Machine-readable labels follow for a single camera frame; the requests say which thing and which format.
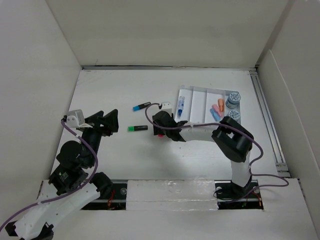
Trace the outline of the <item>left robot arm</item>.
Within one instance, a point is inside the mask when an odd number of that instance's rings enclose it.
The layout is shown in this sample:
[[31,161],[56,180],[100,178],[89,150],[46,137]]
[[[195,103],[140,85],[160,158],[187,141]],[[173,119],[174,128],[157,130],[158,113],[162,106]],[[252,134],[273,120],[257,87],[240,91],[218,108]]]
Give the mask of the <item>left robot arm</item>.
[[37,201],[10,216],[2,225],[9,236],[21,240],[51,240],[55,228],[66,218],[98,198],[107,198],[113,182],[98,172],[102,137],[119,130],[118,110],[102,110],[84,117],[82,110],[69,111],[61,125],[74,136],[56,156],[58,167],[44,182]]

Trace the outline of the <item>orange translucent marker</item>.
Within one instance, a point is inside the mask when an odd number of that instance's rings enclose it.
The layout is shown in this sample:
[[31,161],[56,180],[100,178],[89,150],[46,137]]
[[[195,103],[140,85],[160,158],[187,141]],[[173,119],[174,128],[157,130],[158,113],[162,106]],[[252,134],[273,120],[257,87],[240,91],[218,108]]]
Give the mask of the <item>orange translucent marker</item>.
[[221,113],[224,112],[224,110],[225,110],[225,100],[224,99],[222,99],[222,98],[218,99],[218,108]]

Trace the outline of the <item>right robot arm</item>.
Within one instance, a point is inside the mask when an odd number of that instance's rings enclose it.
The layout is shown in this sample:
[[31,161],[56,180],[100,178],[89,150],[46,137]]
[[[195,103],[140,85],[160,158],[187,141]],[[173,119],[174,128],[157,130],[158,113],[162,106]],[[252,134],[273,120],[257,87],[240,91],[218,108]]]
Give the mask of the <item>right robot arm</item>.
[[219,125],[193,126],[188,121],[176,122],[173,115],[159,111],[152,116],[155,135],[165,135],[175,142],[206,141],[219,147],[231,163],[231,182],[219,192],[228,200],[238,199],[249,192],[252,176],[250,174],[250,151],[253,135],[236,120],[225,116]]

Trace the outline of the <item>pink translucent marker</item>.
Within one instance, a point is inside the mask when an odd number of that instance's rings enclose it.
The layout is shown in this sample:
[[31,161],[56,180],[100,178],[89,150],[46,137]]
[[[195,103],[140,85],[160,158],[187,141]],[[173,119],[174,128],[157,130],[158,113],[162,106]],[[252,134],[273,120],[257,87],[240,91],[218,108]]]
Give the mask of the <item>pink translucent marker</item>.
[[218,116],[221,118],[222,117],[222,113],[220,112],[220,108],[218,107],[218,105],[217,104],[213,104],[212,108],[218,114]]

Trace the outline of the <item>green cap black highlighter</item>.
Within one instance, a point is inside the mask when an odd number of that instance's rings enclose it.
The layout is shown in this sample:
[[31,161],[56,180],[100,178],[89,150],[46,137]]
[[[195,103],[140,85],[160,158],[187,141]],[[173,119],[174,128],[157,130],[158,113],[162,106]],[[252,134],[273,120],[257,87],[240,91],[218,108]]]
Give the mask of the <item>green cap black highlighter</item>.
[[147,125],[135,125],[135,126],[129,126],[127,128],[128,132],[138,132],[138,131],[147,131],[148,126]]

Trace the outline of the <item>blue cap black highlighter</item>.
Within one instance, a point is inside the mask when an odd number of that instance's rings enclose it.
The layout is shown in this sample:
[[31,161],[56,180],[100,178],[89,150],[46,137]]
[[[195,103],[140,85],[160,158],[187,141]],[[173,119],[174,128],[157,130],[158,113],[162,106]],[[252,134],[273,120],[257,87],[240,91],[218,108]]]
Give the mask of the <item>blue cap black highlighter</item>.
[[132,108],[132,110],[133,110],[134,112],[136,112],[136,111],[139,111],[139,110],[142,110],[142,109],[147,108],[150,104],[151,104],[151,102],[141,103],[141,104],[139,104],[139,105],[134,106],[134,107]]

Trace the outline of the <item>clear glue bottle blue cap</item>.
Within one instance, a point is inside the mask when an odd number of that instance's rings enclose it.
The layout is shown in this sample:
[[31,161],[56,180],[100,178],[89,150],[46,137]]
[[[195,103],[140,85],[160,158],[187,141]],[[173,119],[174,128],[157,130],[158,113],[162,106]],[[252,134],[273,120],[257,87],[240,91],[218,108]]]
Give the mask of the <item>clear glue bottle blue cap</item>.
[[177,102],[177,116],[180,118],[184,110],[185,97],[180,96]]

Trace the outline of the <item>blue round jar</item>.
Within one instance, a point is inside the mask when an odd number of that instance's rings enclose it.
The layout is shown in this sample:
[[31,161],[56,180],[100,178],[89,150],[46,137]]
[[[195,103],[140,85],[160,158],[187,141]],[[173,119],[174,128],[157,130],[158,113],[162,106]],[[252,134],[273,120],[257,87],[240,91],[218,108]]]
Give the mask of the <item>blue round jar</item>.
[[229,109],[235,109],[238,107],[239,103],[241,101],[241,95],[238,92],[231,92],[228,95],[228,98],[225,102],[225,105],[229,108]]
[[239,121],[241,119],[241,114],[239,111],[235,110],[235,109],[231,109],[228,114],[228,117],[232,118],[235,121]]

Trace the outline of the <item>light blue translucent marker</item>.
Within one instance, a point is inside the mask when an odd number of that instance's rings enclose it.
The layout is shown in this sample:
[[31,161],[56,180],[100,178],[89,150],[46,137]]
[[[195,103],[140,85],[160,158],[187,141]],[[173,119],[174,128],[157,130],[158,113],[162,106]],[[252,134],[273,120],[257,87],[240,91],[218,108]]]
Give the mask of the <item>light blue translucent marker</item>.
[[211,108],[209,111],[216,122],[219,122],[221,120],[221,117],[213,108]]

